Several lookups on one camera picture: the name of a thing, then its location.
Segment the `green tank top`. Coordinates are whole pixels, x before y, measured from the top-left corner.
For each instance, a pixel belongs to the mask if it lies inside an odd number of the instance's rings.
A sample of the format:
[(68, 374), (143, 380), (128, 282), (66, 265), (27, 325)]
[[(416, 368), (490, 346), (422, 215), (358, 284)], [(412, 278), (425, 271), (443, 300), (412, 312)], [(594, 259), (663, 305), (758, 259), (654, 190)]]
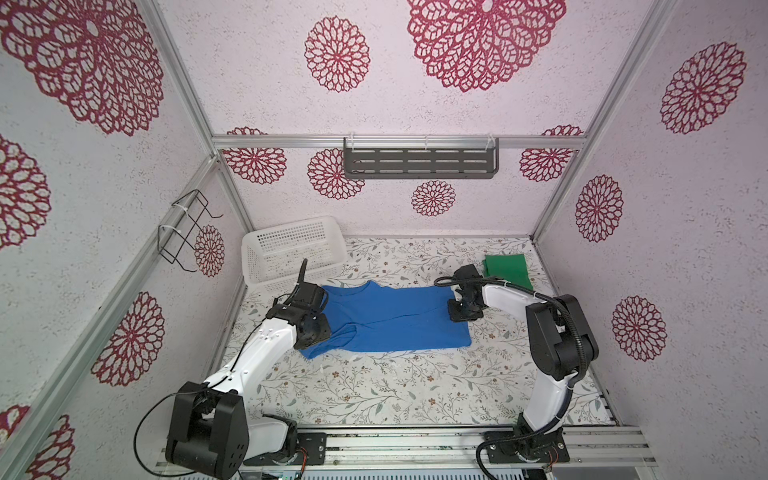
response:
[(487, 255), (483, 260), (483, 267), (487, 277), (499, 278), (528, 290), (533, 289), (523, 254)]

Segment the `blue tank top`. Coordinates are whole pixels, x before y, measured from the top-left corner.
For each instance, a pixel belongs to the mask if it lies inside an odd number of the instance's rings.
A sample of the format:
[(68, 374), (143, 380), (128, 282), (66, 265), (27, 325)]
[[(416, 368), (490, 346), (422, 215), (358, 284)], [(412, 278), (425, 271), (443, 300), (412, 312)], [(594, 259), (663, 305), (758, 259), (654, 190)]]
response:
[(466, 323), (451, 320), (449, 288), (392, 288), (369, 281), (343, 288), (327, 286), (324, 308), (328, 340), (301, 352), (314, 359), (333, 350), (357, 353), (463, 348), (471, 345)]

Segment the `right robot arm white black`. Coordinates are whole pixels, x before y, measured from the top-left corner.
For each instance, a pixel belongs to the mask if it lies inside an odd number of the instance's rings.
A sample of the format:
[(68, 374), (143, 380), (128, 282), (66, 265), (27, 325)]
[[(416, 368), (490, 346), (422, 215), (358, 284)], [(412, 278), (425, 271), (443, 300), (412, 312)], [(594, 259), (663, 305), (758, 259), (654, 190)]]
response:
[(553, 297), (499, 277), (484, 277), (473, 265), (436, 279), (434, 285), (453, 288), (459, 295), (448, 302), (450, 319), (456, 323), (481, 319), (488, 308), (525, 318), (529, 352), (538, 374), (520, 426), (528, 437), (559, 428), (575, 386), (599, 356), (579, 300), (570, 294)]

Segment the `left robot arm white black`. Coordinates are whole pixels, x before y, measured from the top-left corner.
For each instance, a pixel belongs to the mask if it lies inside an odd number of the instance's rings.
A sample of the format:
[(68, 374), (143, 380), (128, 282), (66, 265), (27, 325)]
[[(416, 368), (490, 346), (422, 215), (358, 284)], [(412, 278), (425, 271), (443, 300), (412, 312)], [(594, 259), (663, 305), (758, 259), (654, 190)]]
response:
[(250, 420), (247, 405), (288, 352), (330, 338), (323, 313), (327, 302), (324, 288), (297, 282), (284, 300), (273, 303), (231, 361), (201, 383), (185, 383), (174, 398), (166, 461), (194, 473), (229, 479), (252, 458), (293, 457), (295, 423), (271, 414)]

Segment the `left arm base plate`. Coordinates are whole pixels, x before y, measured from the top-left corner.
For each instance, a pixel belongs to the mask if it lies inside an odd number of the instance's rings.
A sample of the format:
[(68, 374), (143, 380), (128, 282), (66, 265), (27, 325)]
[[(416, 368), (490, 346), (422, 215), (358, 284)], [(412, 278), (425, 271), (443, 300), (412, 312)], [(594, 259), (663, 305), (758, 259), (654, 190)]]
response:
[(286, 447), (246, 459), (248, 467), (319, 466), (325, 463), (328, 435), (324, 432), (300, 432), (289, 436)]

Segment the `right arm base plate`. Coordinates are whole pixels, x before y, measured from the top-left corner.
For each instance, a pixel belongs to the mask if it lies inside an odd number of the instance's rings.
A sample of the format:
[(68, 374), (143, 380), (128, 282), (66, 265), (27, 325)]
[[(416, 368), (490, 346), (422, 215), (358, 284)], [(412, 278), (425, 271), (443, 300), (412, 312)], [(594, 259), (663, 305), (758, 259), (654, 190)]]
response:
[(516, 442), (503, 442), (503, 439), (519, 435), (512, 431), (489, 431), (483, 435), (484, 441), (493, 441), (487, 448), (491, 464), (508, 463), (567, 463), (571, 457), (563, 438), (563, 429)]

